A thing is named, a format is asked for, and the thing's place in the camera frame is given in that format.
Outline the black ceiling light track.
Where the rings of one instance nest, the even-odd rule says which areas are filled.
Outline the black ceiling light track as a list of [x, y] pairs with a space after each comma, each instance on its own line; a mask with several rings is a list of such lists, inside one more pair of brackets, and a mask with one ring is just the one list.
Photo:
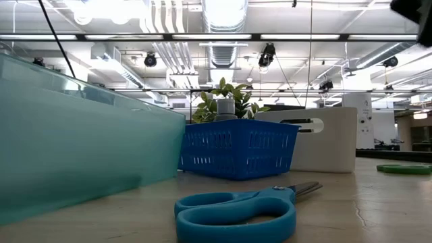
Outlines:
[[2, 34], [0, 41], [51, 42], [177, 42], [177, 41], [233, 41], [233, 42], [414, 42], [415, 34], [208, 34], [208, 33], [165, 33], [165, 34]]

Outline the white square pillar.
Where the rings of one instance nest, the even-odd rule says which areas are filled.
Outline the white square pillar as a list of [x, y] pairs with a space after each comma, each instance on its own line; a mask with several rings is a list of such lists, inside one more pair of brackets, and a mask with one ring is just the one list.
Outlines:
[[373, 149], [373, 110], [370, 93], [348, 93], [343, 95], [343, 107], [356, 108], [356, 148]]

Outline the black aluminium table frame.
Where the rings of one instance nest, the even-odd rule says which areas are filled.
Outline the black aluminium table frame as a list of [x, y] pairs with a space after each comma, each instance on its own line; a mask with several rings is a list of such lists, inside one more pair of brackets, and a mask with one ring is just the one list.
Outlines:
[[432, 163], [432, 152], [357, 150], [356, 156], [373, 159], [387, 159], [394, 161]]

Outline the white plastic bin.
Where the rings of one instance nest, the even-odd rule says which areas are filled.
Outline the white plastic bin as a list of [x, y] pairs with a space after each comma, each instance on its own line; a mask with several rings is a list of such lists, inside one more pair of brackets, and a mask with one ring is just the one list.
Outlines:
[[330, 107], [268, 111], [257, 120], [300, 126], [292, 171], [351, 173], [356, 159], [357, 109]]

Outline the dark grey paint bottle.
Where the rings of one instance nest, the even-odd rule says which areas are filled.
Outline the dark grey paint bottle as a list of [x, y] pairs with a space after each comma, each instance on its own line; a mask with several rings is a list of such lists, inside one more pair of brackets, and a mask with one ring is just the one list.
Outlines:
[[218, 99], [217, 100], [217, 115], [215, 121], [224, 121], [237, 119], [235, 100], [233, 99]]

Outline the green translucent plastic tray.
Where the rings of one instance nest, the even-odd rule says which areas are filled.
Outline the green translucent plastic tray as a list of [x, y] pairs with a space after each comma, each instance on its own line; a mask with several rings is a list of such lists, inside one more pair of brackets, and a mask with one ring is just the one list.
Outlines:
[[185, 123], [0, 54], [0, 225], [173, 178]]

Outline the green-handled scissors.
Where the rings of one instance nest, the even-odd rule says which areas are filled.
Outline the green-handled scissors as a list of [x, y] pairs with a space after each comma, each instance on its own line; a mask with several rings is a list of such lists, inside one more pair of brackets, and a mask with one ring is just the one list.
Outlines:
[[377, 171], [383, 173], [406, 174], [406, 175], [431, 175], [432, 165], [377, 165]]

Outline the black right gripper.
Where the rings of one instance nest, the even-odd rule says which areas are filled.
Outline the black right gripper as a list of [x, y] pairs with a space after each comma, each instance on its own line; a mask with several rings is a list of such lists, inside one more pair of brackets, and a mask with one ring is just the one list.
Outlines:
[[418, 25], [418, 44], [432, 47], [432, 0], [392, 0], [390, 9]]

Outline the artificial green potted plant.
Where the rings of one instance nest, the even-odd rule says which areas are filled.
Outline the artificial green potted plant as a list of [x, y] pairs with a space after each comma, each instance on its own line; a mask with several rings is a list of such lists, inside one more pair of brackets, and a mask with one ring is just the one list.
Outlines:
[[270, 107], [260, 106], [258, 103], [253, 103], [250, 100], [252, 93], [246, 91], [246, 89], [251, 87], [249, 84], [233, 86], [227, 83], [225, 78], [220, 79], [218, 88], [210, 92], [201, 92], [200, 97], [202, 102], [197, 105], [197, 110], [193, 113], [192, 120], [195, 123], [215, 122], [218, 99], [235, 100], [237, 119], [254, 119], [256, 114], [269, 111]]

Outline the silver ventilation duct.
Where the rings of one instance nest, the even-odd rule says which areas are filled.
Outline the silver ventilation duct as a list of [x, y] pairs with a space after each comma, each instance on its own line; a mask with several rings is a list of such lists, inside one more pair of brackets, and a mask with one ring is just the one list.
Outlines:
[[[202, 19], [206, 33], [241, 33], [246, 24], [248, 0], [200, 0]], [[209, 77], [211, 82], [219, 83], [224, 78], [231, 82], [234, 77], [239, 47], [235, 42], [222, 42], [224, 46], [207, 48], [209, 58]]]

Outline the blue plastic basket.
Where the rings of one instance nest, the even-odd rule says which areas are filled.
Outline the blue plastic basket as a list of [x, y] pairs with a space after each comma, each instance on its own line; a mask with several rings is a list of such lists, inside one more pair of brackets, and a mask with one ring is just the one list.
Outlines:
[[178, 169], [229, 180], [287, 173], [299, 128], [254, 119], [187, 125]]

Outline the blue-handled scissors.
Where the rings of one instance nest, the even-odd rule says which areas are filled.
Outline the blue-handled scissors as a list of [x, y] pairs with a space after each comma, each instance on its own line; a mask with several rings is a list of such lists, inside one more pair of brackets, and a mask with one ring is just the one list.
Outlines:
[[248, 192], [194, 194], [175, 202], [181, 243], [282, 243], [296, 231], [296, 199], [318, 182]]

